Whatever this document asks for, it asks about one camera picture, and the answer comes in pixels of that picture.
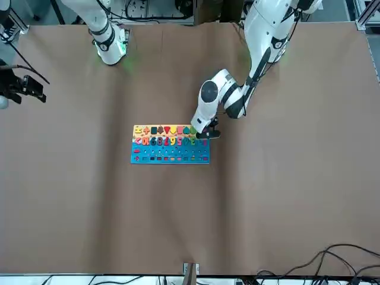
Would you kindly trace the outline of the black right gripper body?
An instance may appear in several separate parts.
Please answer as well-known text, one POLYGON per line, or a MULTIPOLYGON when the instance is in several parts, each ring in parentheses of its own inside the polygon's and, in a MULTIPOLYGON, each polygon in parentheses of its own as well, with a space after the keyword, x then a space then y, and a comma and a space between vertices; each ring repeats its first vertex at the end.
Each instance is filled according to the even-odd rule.
POLYGON ((1 95, 4 97, 9 97, 12 94, 21 93, 23 90, 22 80, 14 74, 12 69, 6 69, 8 67, 7 63, 1 61, 1 95))

